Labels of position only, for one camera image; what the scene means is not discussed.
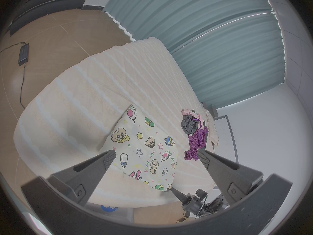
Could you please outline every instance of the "teal curtain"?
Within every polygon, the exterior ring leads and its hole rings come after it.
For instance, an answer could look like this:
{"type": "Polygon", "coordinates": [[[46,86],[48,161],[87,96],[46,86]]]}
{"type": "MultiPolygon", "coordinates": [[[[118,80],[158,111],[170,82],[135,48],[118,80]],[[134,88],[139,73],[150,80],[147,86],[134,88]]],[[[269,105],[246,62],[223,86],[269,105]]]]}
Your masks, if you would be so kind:
{"type": "Polygon", "coordinates": [[[110,0],[135,39],[160,39],[199,101],[217,108],[284,82],[284,46],[268,0],[110,0]]]}

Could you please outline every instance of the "brown tile floor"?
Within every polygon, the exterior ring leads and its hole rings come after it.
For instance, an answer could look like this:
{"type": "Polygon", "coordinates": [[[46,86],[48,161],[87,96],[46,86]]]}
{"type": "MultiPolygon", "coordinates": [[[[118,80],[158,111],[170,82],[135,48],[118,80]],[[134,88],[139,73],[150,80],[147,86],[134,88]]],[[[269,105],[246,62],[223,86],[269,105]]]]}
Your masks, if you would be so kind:
{"type": "MultiPolygon", "coordinates": [[[[22,104],[26,107],[67,68],[114,45],[129,43],[130,38],[106,13],[78,9],[39,18],[13,36],[6,33],[0,42],[0,49],[18,42],[29,43],[29,61],[22,89],[22,104]]],[[[24,110],[19,103],[23,78],[23,66],[18,66],[20,46],[13,46],[0,54],[0,171],[26,204],[20,186],[35,175],[19,157],[13,142],[15,126],[24,110]]],[[[134,214],[136,223],[167,224],[181,218],[183,210],[177,202],[136,208],[134,214]]]]}

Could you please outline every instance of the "pile of clothes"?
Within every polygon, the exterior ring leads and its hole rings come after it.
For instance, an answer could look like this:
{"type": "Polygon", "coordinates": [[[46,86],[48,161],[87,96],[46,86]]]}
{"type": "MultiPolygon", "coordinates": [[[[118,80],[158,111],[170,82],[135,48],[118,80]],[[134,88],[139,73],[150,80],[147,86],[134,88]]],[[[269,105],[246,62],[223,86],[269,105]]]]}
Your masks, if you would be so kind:
{"type": "Polygon", "coordinates": [[[185,151],[185,159],[195,161],[198,160],[198,149],[204,148],[208,138],[208,128],[200,114],[194,110],[182,110],[182,129],[188,135],[190,150],[185,151]]]}

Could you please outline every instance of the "blue round sticker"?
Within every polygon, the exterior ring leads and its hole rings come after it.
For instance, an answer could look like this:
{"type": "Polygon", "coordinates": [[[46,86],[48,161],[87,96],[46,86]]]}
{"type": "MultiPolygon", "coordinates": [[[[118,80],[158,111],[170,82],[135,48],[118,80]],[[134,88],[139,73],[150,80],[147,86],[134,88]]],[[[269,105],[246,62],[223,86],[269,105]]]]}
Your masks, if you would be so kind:
{"type": "Polygon", "coordinates": [[[105,212],[113,212],[118,209],[118,207],[111,207],[111,206],[101,206],[101,209],[105,212]]]}

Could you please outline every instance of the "striped bed sheet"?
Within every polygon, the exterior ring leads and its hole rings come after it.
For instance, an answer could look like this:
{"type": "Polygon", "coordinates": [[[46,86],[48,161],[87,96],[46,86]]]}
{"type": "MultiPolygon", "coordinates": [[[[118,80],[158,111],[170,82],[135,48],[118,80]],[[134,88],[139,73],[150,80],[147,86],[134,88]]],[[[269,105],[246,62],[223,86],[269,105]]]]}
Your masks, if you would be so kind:
{"type": "MultiPolygon", "coordinates": [[[[212,189],[202,163],[184,160],[189,143],[181,128],[183,108],[205,113],[174,58],[152,37],[95,54],[54,79],[22,113],[14,132],[16,149],[36,175],[47,178],[98,155],[132,103],[178,146],[172,186],[185,194],[212,189]]],[[[177,201],[171,192],[145,187],[114,166],[104,178],[89,202],[144,207],[177,201]]]]}

